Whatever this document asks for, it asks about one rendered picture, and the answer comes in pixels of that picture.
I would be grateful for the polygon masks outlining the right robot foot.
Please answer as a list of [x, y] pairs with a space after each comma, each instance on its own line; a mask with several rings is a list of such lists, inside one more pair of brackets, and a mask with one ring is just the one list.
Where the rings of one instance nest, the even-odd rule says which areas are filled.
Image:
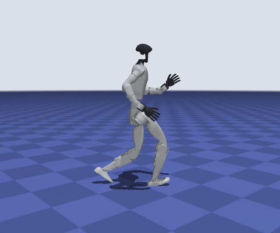
[[154, 180], [149, 180], [147, 182], [147, 185], [148, 186], [158, 186], [158, 185], [162, 185], [162, 184], [165, 184], [167, 182], [170, 181], [170, 178], [169, 177], [165, 177], [165, 178], [157, 178], [157, 180], [155, 182], [152, 182]]

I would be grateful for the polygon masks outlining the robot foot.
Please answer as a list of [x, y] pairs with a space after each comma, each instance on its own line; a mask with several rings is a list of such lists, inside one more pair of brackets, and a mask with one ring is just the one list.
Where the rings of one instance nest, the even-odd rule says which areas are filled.
[[167, 182], [170, 181], [170, 178], [169, 177], [165, 177], [165, 178], [157, 178], [157, 180], [155, 182], [152, 182], [154, 180], [149, 180], [147, 182], [147, 185], [148, 186], [158, 186], [158, 185], [162, 185], [162, 184], [165, 184]]
[[104, 170], [101, 169], [101, 167], [97, 167], [94, 169], [95, 172], [97, 172], [98, 174], [100, 174], [101, 176], [103, 176], [105, 179], [107, 179], [108, 181], [110, 181], [111, 183], [113, 183], [113, 181], [111, 180], [111, 178], [109, 177], [107, 172], [104, 172]]

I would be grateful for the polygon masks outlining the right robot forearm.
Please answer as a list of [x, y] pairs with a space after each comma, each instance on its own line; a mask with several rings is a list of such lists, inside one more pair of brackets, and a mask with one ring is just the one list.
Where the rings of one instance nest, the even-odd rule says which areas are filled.
[[126, 97], [130, 100], [130, 102], [132, 102], [132, 105], [134, 107], [139, 108], [140, 110], [143, 110], [144, 105], [142, 105], [138, 100], [136, 100], [136, 96], [134, 95], [132, 86], [130, 84], [126, 84], [124, 86], [125, 91], [126, 91]]

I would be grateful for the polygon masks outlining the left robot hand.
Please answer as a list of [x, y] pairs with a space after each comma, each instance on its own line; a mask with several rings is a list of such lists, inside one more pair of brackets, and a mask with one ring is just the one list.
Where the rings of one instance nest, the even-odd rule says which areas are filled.
[[[160, 88], [162, 88], [164, 85], [167, 87], [167, 89], [169, 88], [169, 86], [173, 86], [175, 83], [177, 83], [177, 82], [179, 82], [180, 80], [178, 80], [179, 78], [176, 78], [176, 77], [178, 77], [178, 75], [177, 76], [175, 76], [176, 74], [174, 74], [171, 78], [170, 78], [170, 76], [171, 76], [171, 74], [168, 76], [168, 78], [167, 78], [167, 81], [166, 81], [166, 83], [164, 83]], [[175, 77], [174, 77], [175, 76]], [[174, 77], [174, 78], [173, 78]], [[175, 79], [176, 78], [176, 79]], [[175, 79], [175, 80], [174, 80]], [[176, 81], [176, 80], [178, 80], [178, 81]], [[175, 82], [176, 81], [176, 82]]]

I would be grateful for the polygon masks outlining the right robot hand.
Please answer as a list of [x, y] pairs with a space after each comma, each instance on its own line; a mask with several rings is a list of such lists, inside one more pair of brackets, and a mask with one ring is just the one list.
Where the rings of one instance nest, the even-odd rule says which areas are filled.
[[[141, 103], [142, 105], [144, 105], [143, 103]], [[138, 110], [140, 110], [139, 108], [137, 108]], [[141, 112], [143, 112], [144, 111], [144, 113], [145, 113], [145, 115], [147, 116], [147, 117], [149, 117], [150, 119], [152, 119], [150, 116], [152, 116], [154, 119], [156, 119], [157, 120], [157, 118], [156, 117], [158, 117], [159, 118], [159, 116], [157, 116], [156, 114], [158, 114], [158, 115], [160, 115], [160, 113], [158, 113], [158, 112], [156, 112], [156, 111], [154, 111], [153, 109], [156, 109], [156, 110], [158, 110], [158, 108], [155, 108], [155, 107], [146, 107], [146, 105], [144, 105], [144, 108], [143, 108], [143, 110], [140, 110]], [[156, 113], [156, 114], [154, 114], [154, 113]], [[154, 117], [153, 115], [155, 115], [156, 117]], [[154, 119], [152, 119], [152, 121], [154, 121], [155, 122], [155, 120]]]

